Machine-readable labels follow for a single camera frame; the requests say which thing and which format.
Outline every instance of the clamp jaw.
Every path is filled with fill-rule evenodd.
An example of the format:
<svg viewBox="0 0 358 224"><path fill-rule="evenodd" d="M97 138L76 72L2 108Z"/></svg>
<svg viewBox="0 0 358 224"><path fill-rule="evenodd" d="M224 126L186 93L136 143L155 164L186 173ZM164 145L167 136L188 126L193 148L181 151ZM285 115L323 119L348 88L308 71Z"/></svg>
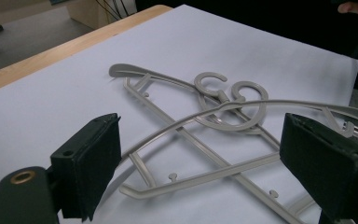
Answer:
<svg viewBox="0 0 358 224"><path fill-rule="evenodd" d="M320 224L358 224L358 138L321 123L286 114L281 161L322 208Z"/></svg>
<svg viewBox="0 0 358 224"><path fill-rule="evenodd" d="M117 114L93 119L51 156L51 166L27 167L0 182L0 223L92 220L121 161Z"/></svg>

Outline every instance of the wooden table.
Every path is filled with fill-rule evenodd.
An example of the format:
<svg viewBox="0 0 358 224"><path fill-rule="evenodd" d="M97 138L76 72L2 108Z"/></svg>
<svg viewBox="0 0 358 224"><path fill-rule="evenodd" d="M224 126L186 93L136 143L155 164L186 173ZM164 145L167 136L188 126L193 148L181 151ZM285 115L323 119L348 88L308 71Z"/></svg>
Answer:
<svg viewBox="0 0 358 224"><path fill-rule="evenodd" d="M66 7L72 19L92 29L101 28L117 20L104 9L108 7L107 2L99 5L94 0L65 0L52 5L49 0L0 0L0 25L58 7ZM132 1L126 3L126 8L130 14L136 12L136 5Z"/></svg>
<svg viewBox="0 0 358 224"><path fill-rule="evenodd" d="M128 18L116 21L98 30L61 44L58 47L46 50L21 62L2 68L0 69L0 88L78 53L83 49L98 44L111 36L118 35L144 21L157 17L171 9L171 7L163 5L153 6L133 14Z"/></svg>

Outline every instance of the floor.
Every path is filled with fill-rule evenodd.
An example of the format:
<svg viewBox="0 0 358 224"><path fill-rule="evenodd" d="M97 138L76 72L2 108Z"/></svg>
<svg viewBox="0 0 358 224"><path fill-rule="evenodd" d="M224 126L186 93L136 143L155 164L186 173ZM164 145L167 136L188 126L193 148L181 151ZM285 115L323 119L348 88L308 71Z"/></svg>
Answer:
<svg viewBox="0 0 358 224"><path fill-rule="evenodd" d="M2 25L0 69L92 31L72 20L66 7Z"/></svg>

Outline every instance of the white sheet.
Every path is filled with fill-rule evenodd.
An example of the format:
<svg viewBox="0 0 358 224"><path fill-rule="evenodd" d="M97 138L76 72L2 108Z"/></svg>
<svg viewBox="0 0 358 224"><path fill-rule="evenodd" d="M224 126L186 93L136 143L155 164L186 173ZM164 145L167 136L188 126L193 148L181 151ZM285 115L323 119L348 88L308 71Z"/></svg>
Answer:
<svg viewBox="0 0 358 224"><path fill-rule="evenodd" d="M122 78L111 78L109 67L130 63L193 82L202 72L228 77L211 84L229 94L237 81L258 83L270 99L348 105L358 61L189 6L177 7L153 20L42 69L0 89L0 180L27 166L50 166L49 156L91 119L118 113L122 150L165 123L123 89ZM189 91L154 83L149 99L174 119L200 110ZM255 98L252 94L248 100ZM286 112L318 119L313 110L268 107L263 127L277 139ZM273 150L260 138L222 133L191 124L188 129L231 163L250 160ZM144 154L158 184L168 175L178 179L217 168L177 134L152 144ZM117 169L118 177L130 163ZM276 190L285 206L305 191L280 162L245 173L261 189ZM125 181L139 189L145 183L135 172ZM93 223L285 223L232 178L216 180L155 199L138 201L111 185ZM317 223L318 208L304 217ZM61 223L80 220L61 219Z"/></svg>

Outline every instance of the dark background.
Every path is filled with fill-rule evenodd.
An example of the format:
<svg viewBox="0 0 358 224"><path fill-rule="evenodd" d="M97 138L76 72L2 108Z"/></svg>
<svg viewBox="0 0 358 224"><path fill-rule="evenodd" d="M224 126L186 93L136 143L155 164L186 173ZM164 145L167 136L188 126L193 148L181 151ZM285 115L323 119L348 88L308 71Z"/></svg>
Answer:
<svg viewBox="0 0 358 224"><path fill-rule="evenodd" d="M340 14L330 0L135 0L138 10L154 5L195 7L275 35L338 54L354 56L358 46L358 15ZM358 76L355 82L358 90Z"/></svg>

